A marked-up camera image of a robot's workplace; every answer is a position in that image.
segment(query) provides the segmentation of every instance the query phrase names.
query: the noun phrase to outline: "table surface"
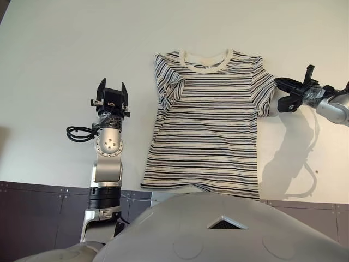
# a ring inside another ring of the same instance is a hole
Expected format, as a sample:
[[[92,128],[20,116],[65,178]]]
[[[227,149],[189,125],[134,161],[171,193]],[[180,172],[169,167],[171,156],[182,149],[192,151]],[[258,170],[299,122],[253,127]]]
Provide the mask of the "table surface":
[[[89,101],[106,77],[107,87],[124,82],[129,93],[123,189],[142,190],[157,111],[156,53],[209,57],[231,47],[262,56],[275,76],[302,81],[314,64],[314,79],[342,89],[347,17],[346,0],[12,0],[0,25],[0,180],[88,187],[92,141],[73,143],[65,128],[96,120]],[[257,144],[262,198],[349,202],[348,128],[302,106],[259,119]]]

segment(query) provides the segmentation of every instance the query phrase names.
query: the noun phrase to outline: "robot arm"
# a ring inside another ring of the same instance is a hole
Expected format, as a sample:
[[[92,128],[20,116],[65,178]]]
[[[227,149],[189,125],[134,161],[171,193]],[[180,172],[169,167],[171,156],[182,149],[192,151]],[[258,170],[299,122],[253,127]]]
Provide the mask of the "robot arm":
[[[305,104],[329,121],[349,127],[349,83],[341,91],[329,85],[321,87],[311,78],[313,70],[313,65],[307,67],[303,83],[290,78],[275,79],[278,88],[290,94],[279,99],[278,111],[295,112]]]
[[[94,142],[97,161],[92,171],[89,205],[85,210],[81,242],[106,243],[123,230],[124,222],[128,223],[122,218],[120,206],[122,121],[125,117],[130,117],[124,83],[121,91],[114,90],[106,88],[104,78],[97,89],[96,99],[91,100],[91,106],[96,107],[98,123],[92,124],[91,129],[68,127],[67,136],[74,142],[86,142],[97,136]],[[89,132],[90,135],[72,134],[78,131]]]

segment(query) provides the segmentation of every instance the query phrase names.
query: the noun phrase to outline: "black cable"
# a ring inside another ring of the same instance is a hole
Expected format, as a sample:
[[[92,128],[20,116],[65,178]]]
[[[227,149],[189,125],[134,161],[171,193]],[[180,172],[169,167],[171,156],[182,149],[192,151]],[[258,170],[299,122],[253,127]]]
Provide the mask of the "black cable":
[[[98,129],[96,129],[95,131],[92,131],[92,129],[88,128],[88,127],[67,127],[66,130],[67,131],[67,137],[74,142],[86,142],[89,141],[91,139],[93,139],[96,135],[98,135]],[[86,132],[89,133],[88,135],[73,135],[72,132]]]
[[[120,216],[120,219],[123,221],[123,222],[125,222],[127,225],[129,225],[130,224],[130,222],[128,222],[125,218],[123,218],[122,216]]]

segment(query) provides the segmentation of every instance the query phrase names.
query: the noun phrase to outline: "dark floor panel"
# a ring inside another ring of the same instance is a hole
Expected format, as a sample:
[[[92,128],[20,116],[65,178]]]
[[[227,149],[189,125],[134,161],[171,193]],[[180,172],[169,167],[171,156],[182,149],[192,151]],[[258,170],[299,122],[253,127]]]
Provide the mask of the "dark floor panel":
[[[7,189],[1,194],[0,258],[15,260],[53,249],[62,198],[56,193]]]
[[[68,194],[76,194],[76,195],[89,195],[89,188],[65,187],[64,192]]]
[[[349,210],[349,204],[336,204],[337,210]]]
[[[80,242],[88,195],[65,195],[57,231],[55,248],[67,248]]]
[[[129,209],[130,209],[130,200],[126,198],[120,198],[121,205],[121,215],[124,219],[128,221],[129,219]]]
[[[334,210],[293,209],[286,207],[277,207],[277,209],[329,236],[333,240],[338,240]]]
[[[349,248],[349,210],[337,211],[338,241]]]
[[[152,198],[152,192],[144,192],[144,191],[132,191],[131,198]]]
[[[1,257],[13,261],[54,249],[57,225],[57,218],[12,216],[0,236]]]
[[[52,193],[63,193],[64,187],[47,186],[44,184],[26,184],[26,183],[13,183],[0,181],[0,188],[6,189],[20,189],[28,191],[38,191],[38,192],[52,192]]]
[[[297,209],[335,209],[335,204],[331,203],[310,203],[296,201],[268,200],[268,204],[274,207],[294,207]]]
[[[129,222],[136,219],[143,211],[151,206],[150,201],[130,201]]]

